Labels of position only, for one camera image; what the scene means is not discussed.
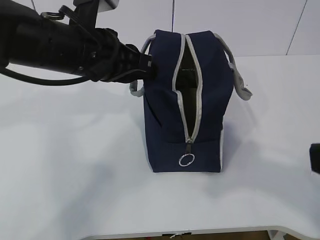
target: zipper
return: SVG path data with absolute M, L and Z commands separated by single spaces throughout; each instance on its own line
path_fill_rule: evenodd
M 192 59 L 195 65 L 195 70 L 197 74 L 197 90 L 196 90 L 196 114 L 195 114 L 195 124 L 193 128 L 193 133 L 190 136 L 188 132 L 188 125 L 187 125 L 187 119 L 186 119 L 186 114 L 185 114 L 185 109 L 184 109 L 184 102 L 183 102 L 183 96 L 182 93 L 177 90 L 176 88 L 176 82 L 177 82 L 177 76 L 179 73 L 180 66 L 182 64 L 184 52 L 185 52 L 185 47 L 186 45 L 189 47 L 189 50 L 192 55 Z M 199 128 L 200 128 L 200 123 L 201 123 L 201 117 L 202 117 L 202 90 L 203 90 L 203 78 L 202 78 L 202 72 L 201 72 L 201 67 L 197 58 L 196 51 L 194 49 L 194 46 L 192 44 L 191 38 L 189 35 L 184 35 L 181 34 L 181 48 L 180 48 L 180 55 L 178 58 L 178 63 L 176 65 L 174 74 L 173 74 L 173 79 L 172 79 L 172 90 L 177 94 L 177 102 L 178 106 L 180 109 L 180 114 L 181 114 L 181 119 L 183 123 L 183 128 L 184 128 L 184 136 L 185 136 L 185 143 L 186 143 L 186 149 L 185 149 L 185 154 L 180 158 L 179 164 L 182 167 L 189 166 L 191 163 L 193 163 L 195 156 L 192 154 L 192 144 L 195 142 L 198 133 L 199 133 Z M 181 160 L 186 157 L 186 156 L 192 156 L 192 161 L 190 161 L 187 165 L 182 165 Z

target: white wall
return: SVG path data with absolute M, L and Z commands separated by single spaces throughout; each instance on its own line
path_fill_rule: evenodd
M 235 56 L 285 55 L 305 0 L 175 0 L 174 30 L 211 30 Z
M 31 0 L 15 1 L 32 7 Z M 171 30 L 173 1 L 120 0 L 116 10 L 98 15 L 97 26 L 140 48 L 154 30 Z M 34 2 L 38 12 L 73 8 L 73 0 Z M 175 0 L 174 31 L 216 32 L 235 56 L 320 54 L 319 12 L 320 0 Z
M 320 0 L 307 1 L 288 54 L 320 54 Z

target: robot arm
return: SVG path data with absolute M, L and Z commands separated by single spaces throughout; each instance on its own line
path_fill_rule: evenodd
M 122 44 L 114 30 L 95 28 L 98 11 L 117 4 L 115 0 L 104 1 L 74 0 L 75 11 L 62 6 L 57 13 L 39 15 L 12 0 L 1 0 L 0 74 L 50 86 L 88 80 L 131 83 L 150 76 L 151 56 L 141 54 L 132 44 Z M 59 22 L 65 17 L 69 24 Z M 8 70 L 9 63 L 82 77 L 38 79 Z

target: lunch bag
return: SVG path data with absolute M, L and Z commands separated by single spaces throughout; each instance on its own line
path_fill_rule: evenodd
M 155 77 L 145 79 L 140 90 L 137 81 L 131 83 L 130 91 L 143 96 L 152 170 L 220 172 L 223 118 L 233 89 L 243 100 L 252 96 L 230 49 L 211 31 L 156 30 L 141 52 L 148 47 Z

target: bag handle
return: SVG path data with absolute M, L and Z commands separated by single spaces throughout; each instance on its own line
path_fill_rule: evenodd
M 214 36 L 219 40 L 219 42 L 221 43 L 221 45 L 223 46 L 223 50 L 225 51 L 225 53 L 228 55 L 229 58 L 229 67 L 232 69 L 233 71 L 233 77 L 234 77 L 234 88 L 236 93 L 238 94 L 238 96 L 245 101 L 250 100 L 251 96 L 253 95 L 252 92 L 247 89 L 245 87 L 245 83 L 244 83 L 244 79 L 242 78 L 241 74 L 239 73 L 237 66 L 236 66 L 236 61 L 235 58 L 230 50 L 230 48 L 228 47 L 228 45 L 226 44 L 226 42 L 222 39 L 221 36 L 219 36 L 217 33 L 214 33 Z M 144 54 L 149 45 L 151 44 L 151 42 L 156 38 L 156 34 L 153 34 L 152 36 L 150 36 L 144 43 L 142 49 L 141 49 L 141 53 Z M 131 95 L 135 96 L 135 97 L 142 97 L 145 94 L 145 88 L 142 87 L 141 89 L 138 90 L 138 81 L 135 80 L 133 82 L 130 83 L 130 93 Z
M 152 36 L 148 37 L 148 39 L 145 41 L 142 49 L 141 49 L 141 53 L 145 54 L 149 45 L 151 44 L 151 42 L 156 38 L 156 34 L 153 34 Z M 130 93 L 131 95 L 135 96 L 135 97 L 142 97 L 145 94 L 145 88 L 142 87 L 141 89 L 138 90 L 138 80 L 135 80 L 133 82 L 130 83 Z
M 222 39 L 222 37 L 220 37 L 218 34 L 214 33 L 213 34 L 221 43 L 221 45 L 223 46 L 223 50 L 225 51 L 225 53 L 228 55 L 229 58 L 229 67 L 232 69 L 233 71 L 233 77 L 234 77 L 234 88 L 236 93 L 238 94 L 238 96 L 245 101 L 250 100 L 251 96 L 253 95 L 252 92 L 247 89 L 245 87 L 245 83 L 244 83 L 244 79 L 242 78 L 242 76 L 240 75 L 237 66 L 236 66 L 236 61 L 235 58 L 230 50 L 230 48 L 228 47 L 228 45 L 226 44 L 226 42 Z

